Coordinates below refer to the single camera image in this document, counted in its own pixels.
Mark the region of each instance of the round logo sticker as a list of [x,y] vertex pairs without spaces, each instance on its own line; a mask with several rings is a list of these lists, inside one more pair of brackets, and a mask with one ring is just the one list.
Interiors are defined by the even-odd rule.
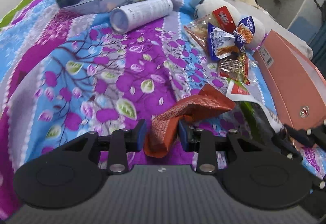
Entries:
[[309,107],[306,106],[306,105],[301,107],[300,116],[301,117],[307,117],[308,115],[309,115]]

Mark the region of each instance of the green fabric edge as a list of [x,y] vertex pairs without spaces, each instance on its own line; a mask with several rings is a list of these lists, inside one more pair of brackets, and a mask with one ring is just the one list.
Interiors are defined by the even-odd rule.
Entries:
[[0,31],[3,27],[9,25],[9,23],[12,21],[14,15],[22,10],[24,7],[26,7],[27,5],[29,5],[33,0],[22,0],[18,6],[16,6],[16,8],[12,9],[11,11],[9,11],[1,20],[0,22]]

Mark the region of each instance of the blue curtain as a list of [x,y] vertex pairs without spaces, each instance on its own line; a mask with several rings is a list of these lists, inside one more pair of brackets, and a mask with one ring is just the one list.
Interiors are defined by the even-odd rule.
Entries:
[[317,66],[326,78],[326,23],[323,24],[309,46],[314,52],[312,63]]

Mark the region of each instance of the gray ribbed panel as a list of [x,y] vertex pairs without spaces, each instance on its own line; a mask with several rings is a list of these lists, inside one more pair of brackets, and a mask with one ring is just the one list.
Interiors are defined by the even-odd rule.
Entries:
[[246,207],[221,188],[212,176],[189,165],[136,165],[125,175],[108,178],[87,202],[63,210],[23,206],[9,224],[317,224],[301,207],[264,211]]

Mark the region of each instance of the pink cardboard box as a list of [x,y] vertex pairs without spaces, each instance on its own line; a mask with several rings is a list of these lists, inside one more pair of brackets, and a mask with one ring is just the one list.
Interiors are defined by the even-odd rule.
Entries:
[[308,129],[326,119],[326,81],[296,47],[271,31],[254,58],[283,124]]

